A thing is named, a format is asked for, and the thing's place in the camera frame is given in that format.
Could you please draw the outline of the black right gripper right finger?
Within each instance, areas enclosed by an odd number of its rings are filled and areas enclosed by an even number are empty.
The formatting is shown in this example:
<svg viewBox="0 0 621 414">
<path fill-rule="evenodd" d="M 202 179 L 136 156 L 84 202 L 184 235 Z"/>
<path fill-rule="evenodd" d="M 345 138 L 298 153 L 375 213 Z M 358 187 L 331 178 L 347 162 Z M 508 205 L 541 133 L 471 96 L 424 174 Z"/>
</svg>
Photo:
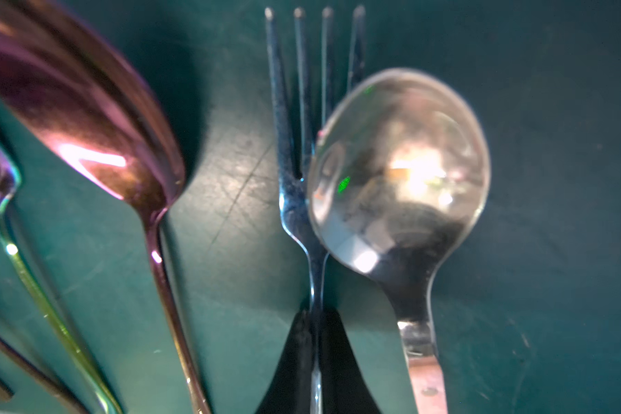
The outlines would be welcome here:
<svg viewBox="0 0 621 414">
<path fill-rule="evenodd" d="M 336 309 L 326 309 L 320 336 L 324 413 L 381 413 L 362 376 L 343 321 Z"/>
</svg>

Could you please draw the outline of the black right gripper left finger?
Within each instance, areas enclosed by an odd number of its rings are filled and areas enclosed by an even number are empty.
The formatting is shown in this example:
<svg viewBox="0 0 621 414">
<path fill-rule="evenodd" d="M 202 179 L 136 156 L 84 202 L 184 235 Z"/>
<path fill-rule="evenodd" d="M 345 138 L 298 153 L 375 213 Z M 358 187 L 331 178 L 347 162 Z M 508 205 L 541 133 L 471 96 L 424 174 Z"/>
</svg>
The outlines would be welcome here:
<svg viewBox="0 0 621 414">
<path fill-rule="evenodd" d="M 311 411 L 312 336 L 307 310 L 295 315 L 274 377 L 256 413 L 309 414 Z"/>
</svg>

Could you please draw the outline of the blue metal fork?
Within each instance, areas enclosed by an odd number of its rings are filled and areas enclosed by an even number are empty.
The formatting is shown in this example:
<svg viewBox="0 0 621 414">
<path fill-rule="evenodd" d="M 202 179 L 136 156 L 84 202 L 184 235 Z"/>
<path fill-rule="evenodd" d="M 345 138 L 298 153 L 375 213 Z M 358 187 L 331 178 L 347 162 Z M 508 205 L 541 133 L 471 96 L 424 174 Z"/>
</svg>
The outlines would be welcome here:
<svg viewBox="0 0 621 414">
<path fill-rule="evenodd" d="M 324 413 L 322 373 L 320 367 L 320 336 L 324 310 L 325 271 L 329 253 L 312 229 L 307 202 L 311 194 L 310 167 L 317 149 L 317 135 L 335 108 L 333 88 L 333 20 L 334 10 L 322 11 L 320 117 L 312 109 L 312 76 L 309 62 L 306 14 L 295 8 L 294 39 L 296 45 L 299 132 L 293 135 L 284 60 L 281 55 L 277 17 L 274 9 L 265 9 L 267 58 L 272 92 L 274 132 L 277 140 L 279 218 L 282 229 L 305 254 L 309 276 L 308 317 L 312 336 L 312 379 L 310 413 Z"/>
</svg>

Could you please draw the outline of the purple metal spoon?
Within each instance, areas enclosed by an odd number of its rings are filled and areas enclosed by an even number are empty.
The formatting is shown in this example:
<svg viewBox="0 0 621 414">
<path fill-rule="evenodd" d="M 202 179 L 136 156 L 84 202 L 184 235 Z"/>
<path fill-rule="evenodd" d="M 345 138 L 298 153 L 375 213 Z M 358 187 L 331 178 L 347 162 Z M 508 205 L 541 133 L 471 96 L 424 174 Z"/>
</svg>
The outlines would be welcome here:
<svg viewBox="0 0 621 414">
<path fill-rule="evenodd" d="M 12 348 L 12 346 L 8 345 L 8 343 L 6 343 L 6 341 L 1 337 L 0 352 L 20 367 L 22 371 L 42 386 L 49 394 L 56 398 L 63 406 L 65 406 L 65 408 L 67 408 L 67 410 L 69 410 L 69 412 L 84 414 L 89 412 L 66 386 L 58 383 L 58 381 L 54 381 L 41 372 L 39 368 L 29 362 L 25 357 Z"/>
</svg>

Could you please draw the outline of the silver spoon pink handle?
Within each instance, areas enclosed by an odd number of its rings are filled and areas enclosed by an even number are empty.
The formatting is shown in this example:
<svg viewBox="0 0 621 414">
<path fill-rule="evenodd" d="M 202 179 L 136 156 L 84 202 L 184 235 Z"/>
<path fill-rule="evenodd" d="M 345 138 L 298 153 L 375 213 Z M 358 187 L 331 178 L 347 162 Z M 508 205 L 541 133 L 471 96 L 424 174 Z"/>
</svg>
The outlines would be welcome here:
<svg viewBox="0 0 621 414">
<path fill-rule="evenodd" d="M 336 260 L 386 295 L 420 413 L 448 410 L 431 288 L 483 212 L 491 177 L 472 108 L 418 70 L 365 79 L 318 138 L 307 180 L 312 228 Z"/>
</svg>

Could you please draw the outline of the rainbow iridescent fork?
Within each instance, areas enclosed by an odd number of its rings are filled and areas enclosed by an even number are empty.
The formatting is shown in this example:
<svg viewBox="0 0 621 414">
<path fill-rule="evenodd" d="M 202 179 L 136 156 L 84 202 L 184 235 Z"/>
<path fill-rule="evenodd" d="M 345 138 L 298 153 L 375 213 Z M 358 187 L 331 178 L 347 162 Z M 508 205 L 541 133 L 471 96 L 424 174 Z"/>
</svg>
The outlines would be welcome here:
<svg viewBox="0 0 621 414">
<path fill-rule="evenodd" d="M 30 266 L 22 258 L 19 246 L 10 232 L 6 212 L 10 201 L 16 196 L 21 184 L 22 175 L 17 165 L 0 145 L 0 243 L 3 245 L 3 250 L 44 319 L 48 321 L 75 367 L 89 384 L 103 411 L 105 413 L 122 413 L 124 409 L 106 384 L 97 364 L 82 350 L 79 342 L 67 328 L 51 299 L 44 293 L 39 281 L 33 276 Z"/>
</svg>

